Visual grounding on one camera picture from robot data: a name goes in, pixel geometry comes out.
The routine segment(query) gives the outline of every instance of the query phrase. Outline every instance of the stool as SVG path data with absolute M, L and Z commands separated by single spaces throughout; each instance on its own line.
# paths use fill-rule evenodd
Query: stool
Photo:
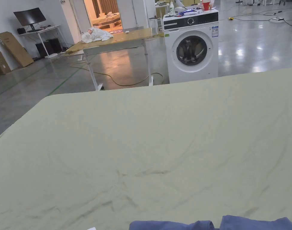
M 274 5 L 274 4 L 275 4 L 275 0 L 272 0 L 270 4 L 271 4 L 271 5 Z M 262 1 L 262 5 L 266 5 L 266 0 L 263 0 L 263 1 Z
M 163 20 L 161 17 L 154 16 L 154 17 L 148 18 L 148 23 L 150 24 L 150 21 L 152 21 L 152 20 L 154 20 L 156 22 L 156 35 L 157 35 L 159 33 L 158 20 L 160 20 L 160 22 L 161 22 L 162 30 L 163 30 Z

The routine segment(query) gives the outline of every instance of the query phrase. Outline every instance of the washing machine dial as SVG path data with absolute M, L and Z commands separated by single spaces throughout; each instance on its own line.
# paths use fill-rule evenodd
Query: washing machine dial
M 187 20 L 187 24 L 189 25 L 193 25 L 194 23 L 194 19 L 192 17 L 190 17 L 188 20 Z

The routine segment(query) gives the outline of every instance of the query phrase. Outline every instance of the white bottle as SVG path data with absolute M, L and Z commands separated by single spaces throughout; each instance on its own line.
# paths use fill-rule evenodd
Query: white bottle
M 175 15 L 175 8 L 174 8 L 174 4 L 173 4 L 173 0 L 171 0 L 170 4 L 169 4 L 169 15 Z

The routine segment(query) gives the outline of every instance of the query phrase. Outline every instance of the concrete floor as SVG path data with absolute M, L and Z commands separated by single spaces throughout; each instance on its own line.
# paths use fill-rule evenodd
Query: concrete floor
M 236 4 L 235 0 L 216 0 L 215 6 L 220 11 L 220 77 L 292 67 L 291 26 L 266 21 L 227 20 L 227 17 L 241 13 L 258 13 L 271 9 L 283 10 L 277 16 L 292 20 L 292 2 L 287 2 L 285 6 L 276 4 L 244 7 Z M 263 16 L 263 13 L 237 18 L 268 20 L 273 17 Z M 164 75 L 163 84 L 168 84 L 164 39 L 148 41 L 147 49 L 151 56 L 152 72 Z M 93 91 L 89 72 L 70 67 L 86 68 L 85 63 L 73 64 L 76 61 L 77 56 L 41 60 L 0 76 L 0 134 L 47 95 Z M 111 75 L 119 84 L 132 84 L 147 77 L 143 47 L 92 56 L 91 62 L 96 72 Z M 123 88 L 106 75 L 95 76 L 98 82 L 103 82 L 106 90 Z M 155 84 L 162 81 L 160 75 L 154 75 L 154 79 Z M 131 87 L 147 85 L 148 81 L 145 80 Z

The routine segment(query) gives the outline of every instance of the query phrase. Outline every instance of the washing machine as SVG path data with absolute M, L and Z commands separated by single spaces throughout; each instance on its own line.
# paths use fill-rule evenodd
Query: washing machine
M 170 83 L 218 77 L 219 12 L 163 18 Z

